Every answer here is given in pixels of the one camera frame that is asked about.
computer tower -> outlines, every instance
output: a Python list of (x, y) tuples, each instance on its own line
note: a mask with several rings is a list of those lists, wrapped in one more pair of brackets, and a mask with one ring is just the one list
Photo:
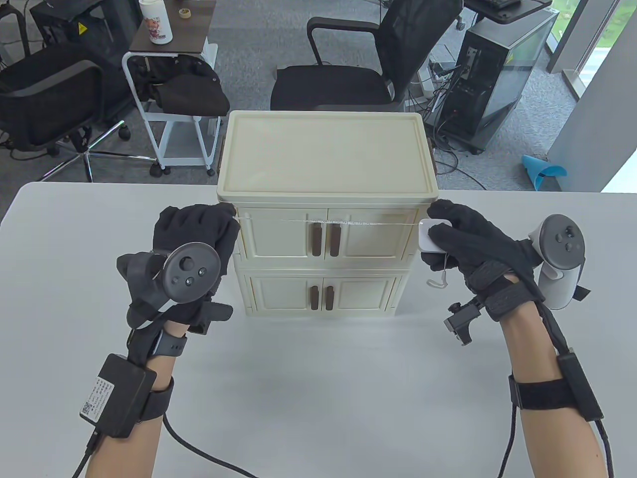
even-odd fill
[(103, 117), (107, 123), (134, 106), (122, 70), (122, 56), (141, 25), (136, 0), (47, 0), (30, 11), (47, 45), (78, 43), (113, 66), (104, 72), (107, 88)]
[(468, 29), (444, 103), (433, 115), (434, 137), (445, 134), (474, 154), (516, 107), (557, 10), (545, 8), (508, 25), (483, 19)]

string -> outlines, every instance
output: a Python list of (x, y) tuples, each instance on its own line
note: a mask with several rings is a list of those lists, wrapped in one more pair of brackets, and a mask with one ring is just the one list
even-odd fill
[(339, 219), (273, 219), (270, 217), (235, 217), (242, 221), (285, 221), (285, 222), (317, 222), (319, 224), (344, 224), (346, 226), (418, 226), (417, 222), (366, 222), (341, 221)]
[(447, 258), (448, 257), (449, 257), (449, 254), (445, 254), (445, 264), (443, 265), (443, 269), (442, 269), (442, 283), (436, 282), (433, 279), (428, 279), (427, 285), (429, 287), (433, 287), (434, 289), (444, 289), (449, 285), (447, 284)]

brown handle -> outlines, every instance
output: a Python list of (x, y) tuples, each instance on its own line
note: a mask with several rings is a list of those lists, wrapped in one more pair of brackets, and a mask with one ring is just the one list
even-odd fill
[(341, 249), (341, 225), (332, 224), (332, 233), (329, 239), (329, 255), (332, 257), (338, 257), (338, 252)]
[(334, 287), (328, 286), (325, 289), (325, 310), (334, 308)]
[(319, 287), (312, 286), (310, 287), (310, 307), (312, 310), (319, 309)]
[(320, 222), (313, 222), (311, 225), (311, 239), (312, 239), (312, 255), (319, 257), (321, 255), (322, 241), (323, 241), (323, 227)]
[(217, 159), (217, 177), (221, 174), (221, 160), (224, 157), (225, 135), (221, 138), (221, 147), (219, 148), (219, 159)]

warning sticker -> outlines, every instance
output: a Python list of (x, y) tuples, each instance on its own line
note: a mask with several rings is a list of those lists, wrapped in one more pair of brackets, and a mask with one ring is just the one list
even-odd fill
[(98, 377), (95, 380), (89, 399), (84, 403), (80, 411), (80, 415), (93, 423), (97, 423), (114, 388), (115, 386), (111, 382)]

hand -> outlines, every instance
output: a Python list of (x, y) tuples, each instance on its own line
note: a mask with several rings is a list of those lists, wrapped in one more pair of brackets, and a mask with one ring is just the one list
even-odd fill
[[(196, 324), (201, 315), (202, 304), (210, 302), (217, 292), (221, 277), (227, 274), (228, 261), (234, 250), (234, 243), (239, 234), (239, 223), (234, 220), (236, 211), (230, 203), (220, 203), (214, 206), (196, 204), (183, 209), (167, 207), (159, 215), (153, 235), (153, 249), (172, 252), (177, 247), (188, 242), (203, 242), (212, 246), (221, 260), (221, 270), (217, 282), (211, 291), (202, 298), (186, 303), (177, 304), (168, 309), (163, 318), (181, 324)], [(215, 311), (225, 318), (210, 318), (210, 320), (227, 320), (232, 308), (216, 304), (208, 304), (207, 311)]]
[[(478, 296), (494, 320), (524, 302), (544, 299), (533, 278), (533, 268), (541, 259), (530, 240), (515, 241), (479, 212), (446, 199), (435, 201), (427, 213), (432, 219), (451, 222), (453, 227), (433, 226), (429, 236), (448, 253), (447, 268), (458, 267), (469, 290)], [(443, 269), (443, 254), (423, 252), (421, 256), (433, 271)], [(512, 274), (521, 284), (513, 286), (514, 281), (504, 277)]]

